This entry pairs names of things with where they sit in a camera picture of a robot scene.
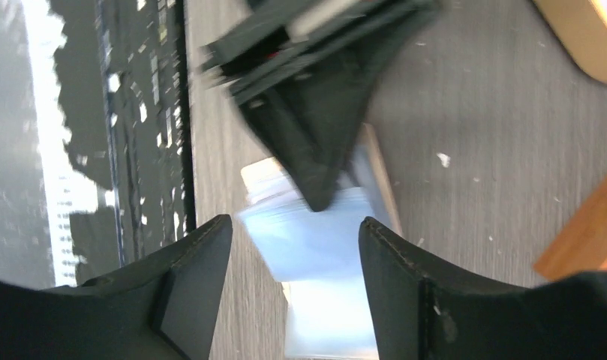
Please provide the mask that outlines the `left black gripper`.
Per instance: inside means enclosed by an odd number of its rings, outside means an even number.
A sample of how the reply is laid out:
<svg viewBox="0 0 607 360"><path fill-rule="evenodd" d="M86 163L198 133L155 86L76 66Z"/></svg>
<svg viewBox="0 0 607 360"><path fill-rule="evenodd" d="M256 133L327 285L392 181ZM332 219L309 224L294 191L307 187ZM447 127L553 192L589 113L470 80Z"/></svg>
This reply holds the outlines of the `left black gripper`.
<svg viewBox="0 0 607 360"><path fill-rule="evenodd" d="M320 212L377 77L440 9L438 1L259 1L205 46L200 70L227 85L245 123Z"/></svg>

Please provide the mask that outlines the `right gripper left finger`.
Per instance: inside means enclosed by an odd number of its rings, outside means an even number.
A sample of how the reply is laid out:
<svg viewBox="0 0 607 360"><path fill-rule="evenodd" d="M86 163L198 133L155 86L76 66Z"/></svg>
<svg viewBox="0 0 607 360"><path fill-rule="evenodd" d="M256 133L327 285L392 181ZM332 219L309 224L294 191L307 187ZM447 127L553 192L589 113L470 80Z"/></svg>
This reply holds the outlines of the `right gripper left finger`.
<svg viewBox="0 0 607 360"><path fill-rule="evenodd" d="M232 234L220 214L77 287L0 281L0 359L207 359Z"/></svg>

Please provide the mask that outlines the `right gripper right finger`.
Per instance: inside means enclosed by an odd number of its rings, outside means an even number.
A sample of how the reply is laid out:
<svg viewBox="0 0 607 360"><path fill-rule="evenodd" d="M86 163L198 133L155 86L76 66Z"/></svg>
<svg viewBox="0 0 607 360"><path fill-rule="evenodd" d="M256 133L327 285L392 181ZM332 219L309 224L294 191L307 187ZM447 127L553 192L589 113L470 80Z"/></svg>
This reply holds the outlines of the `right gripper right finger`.
<svg viewBox="0 0 607 360"><path fill-rule="evenodd" d="M525 288L367 217L359 252L381 359L607 359L607 271Z"/></svg>

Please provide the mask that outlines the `beige card holder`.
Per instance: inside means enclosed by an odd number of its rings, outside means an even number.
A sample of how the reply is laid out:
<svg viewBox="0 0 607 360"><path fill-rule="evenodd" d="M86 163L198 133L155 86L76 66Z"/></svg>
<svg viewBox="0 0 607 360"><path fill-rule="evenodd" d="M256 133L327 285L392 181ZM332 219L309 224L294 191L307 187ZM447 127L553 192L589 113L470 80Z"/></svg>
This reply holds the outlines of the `beige card holder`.
<svg viewBox="0 0 607 360"><path fill-rule="evenodd" d="M287 300L288 358L376 359L374 328L359 255L361 222L401 231L374 129L362 126L328 209L310 210L269 157L242 168L248 206L238 213Z"/></svg>

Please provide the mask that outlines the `orange oval tray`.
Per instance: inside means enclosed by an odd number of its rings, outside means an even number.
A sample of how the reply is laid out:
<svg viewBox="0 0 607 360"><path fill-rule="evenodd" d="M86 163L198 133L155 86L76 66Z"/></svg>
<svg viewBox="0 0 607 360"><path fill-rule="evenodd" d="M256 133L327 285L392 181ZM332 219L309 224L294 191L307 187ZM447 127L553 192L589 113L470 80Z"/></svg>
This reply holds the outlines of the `orange oval tray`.
<svg viewBox="0 0 607 360"><path fill-rule="evenodd" d="M607 1L534 0L577 66L607 85Z"/></svg>

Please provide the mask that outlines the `orange compartment organizer box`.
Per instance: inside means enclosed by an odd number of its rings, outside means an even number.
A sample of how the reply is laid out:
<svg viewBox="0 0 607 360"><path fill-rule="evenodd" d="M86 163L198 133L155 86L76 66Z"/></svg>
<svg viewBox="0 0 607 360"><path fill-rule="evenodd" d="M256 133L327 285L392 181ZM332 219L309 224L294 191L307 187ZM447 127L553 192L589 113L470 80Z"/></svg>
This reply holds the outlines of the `orange compartment organizer box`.
<svg viewBox="0 0 607 360"><path fill-rule="evenodd" d="M582 271L607 271L607 176L533 264L555 281Z"/></svg>

